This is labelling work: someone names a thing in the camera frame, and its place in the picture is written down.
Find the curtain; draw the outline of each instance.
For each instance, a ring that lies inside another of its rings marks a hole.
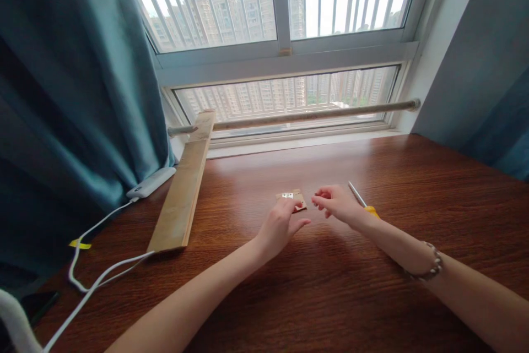
[[[174,164],[136,0],[0,0],[0,286]]]
[[[529,182],[529,68],[505,93],[461,151]]]

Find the desk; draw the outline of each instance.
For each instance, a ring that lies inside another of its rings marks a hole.
[[[275,194],[351,180],[380,216],[529,298],[529,186],[417,135],[208,160],[189,246],[150,258],[98,290],[55,351],[107,348],[167,295],[254,237]],[[92,285],[145,252],[169,183],[125,209],[83,251]],[[189,351],[474,351],[487,347],[421,284],[360,234],[314,207],[312,224],[237,287]],[[81,299],[62,293],[36,327],[46,342]]]

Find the windowsill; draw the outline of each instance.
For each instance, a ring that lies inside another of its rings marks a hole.
[[[247,155],[260,152],[270,152],[282,149],[303,148],[305,146],[316,146],[325,144],[336,144],[341,142],[357,141],[362,139],[390,137],[393,135],[405,134],[397,130],[369,131],[361,133],[336,134],[325,137],[312,137],[302,139],[292,139],[287,141],[276,141],[262,144],[237,145],[227,148],[210,149],[207,159],[226,158],[228,156]]]

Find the hand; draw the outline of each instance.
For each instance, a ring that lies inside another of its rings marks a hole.
[[[302,218],[291,220],[290,216],[295,207],[301,207],[299,200],[281,198],[270,210],[268,218],[261,226],[259,233],[254,238],[264,250],[268,259],[272,259],[281,252],[294,234],[303,226],[310,223],[310,219]]]
[[[368,214],[363,207],[341,186],[323,186],[314,196],[312,202],[318,209],[325,209],[325,218],[334,215],[340,221],[356,229],[358,219]]]

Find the bracelet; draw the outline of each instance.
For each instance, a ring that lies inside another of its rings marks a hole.
[[[404,269],[404,273],[406,273],[412,280],[428,281],[436,277],[442,271],[442,266],[441,266],[442,258],[437,248],[435,248],[434,245],[430,243],[427,243],[424,241],[423,243],[426,244],[428,247],[430,247],[432,251],[434,252],[434,255],[435,255],[434,266],[428,272],[420,274],[420,275],[411,274],[410,272]]]

